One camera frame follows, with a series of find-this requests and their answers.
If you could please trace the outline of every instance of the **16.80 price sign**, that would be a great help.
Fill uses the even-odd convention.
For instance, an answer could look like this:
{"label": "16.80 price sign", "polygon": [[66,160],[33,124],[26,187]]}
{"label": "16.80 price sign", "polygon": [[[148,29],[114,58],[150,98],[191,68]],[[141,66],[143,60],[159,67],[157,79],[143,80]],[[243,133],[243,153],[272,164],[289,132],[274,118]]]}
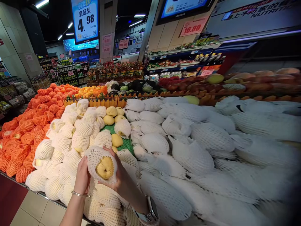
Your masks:
{"label": "16.80 price sign", "polygon": [[201,33],[204,29],[207,19],[208,18],[201,18],[198,20],[186,22],[183,26],[180,37]]}

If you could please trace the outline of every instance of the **digital display screen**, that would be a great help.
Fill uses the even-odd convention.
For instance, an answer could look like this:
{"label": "digital display screen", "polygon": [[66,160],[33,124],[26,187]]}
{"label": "digital display screen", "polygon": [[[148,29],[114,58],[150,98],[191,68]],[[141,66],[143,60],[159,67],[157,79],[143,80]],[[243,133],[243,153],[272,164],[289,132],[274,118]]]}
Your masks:
{"label": "digital display screen", "polygon": [[75,43],[98,39],[98,0],[71,0]]}
{"label": "digital display screen", "polygon": [[90,42],[85,42],[79,45],[75,44],[75,39],[64,39],[63,40],[64,49],[65,51],[76,51],[76,50],[82,50],[82,49],[89,49],[89,48],[95,48],[99,44],[99,40],[93,40]]}
{"label": "digital display screen", "polygon": [[202,7],[208,0],[166,0],[161,18]]}

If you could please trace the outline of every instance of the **woman's left hand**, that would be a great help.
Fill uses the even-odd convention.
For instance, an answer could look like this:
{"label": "woman's left hand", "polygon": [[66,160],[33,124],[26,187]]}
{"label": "woman's left hand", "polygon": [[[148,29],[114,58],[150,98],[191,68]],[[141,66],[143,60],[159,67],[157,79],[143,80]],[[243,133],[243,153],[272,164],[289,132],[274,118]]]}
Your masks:
{"label": "woman's left hand", "polygon": [[74,191],[79,194],[88,194],[91,175],[88,171],[88,158],[84,156],[77,166]]}

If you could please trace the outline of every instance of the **blue screen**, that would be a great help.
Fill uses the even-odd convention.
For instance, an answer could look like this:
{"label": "blue screen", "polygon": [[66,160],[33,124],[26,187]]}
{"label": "blue screen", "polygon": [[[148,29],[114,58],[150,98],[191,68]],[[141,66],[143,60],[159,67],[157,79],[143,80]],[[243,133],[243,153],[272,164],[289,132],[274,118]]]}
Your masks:
{"label": "blue screen", "polygon": [[202,7],[207,0],[166,0],[161,18]]}
{"label": "blue screen", "polygon": [[75,51],[75,50],[81,50],[81,49],[89,49],[89,48],[95,48],[96,45],[98,45],[99,41],[98,39],[86,43],[82,43],[79,45],[75,45],[74,39],[65,39],[63,40],[64,49],[65,51]]}

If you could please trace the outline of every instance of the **price tag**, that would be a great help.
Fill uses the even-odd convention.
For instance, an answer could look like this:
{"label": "price tag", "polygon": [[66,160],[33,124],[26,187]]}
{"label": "price tag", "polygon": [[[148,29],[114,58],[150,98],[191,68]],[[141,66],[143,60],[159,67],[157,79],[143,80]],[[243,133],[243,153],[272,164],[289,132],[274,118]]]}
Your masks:
{"label": "price tag", "polygon": [[201,76],[208,76],[211,75],[214,72],[214,69],[212,70],[203,70],[201,73]]}

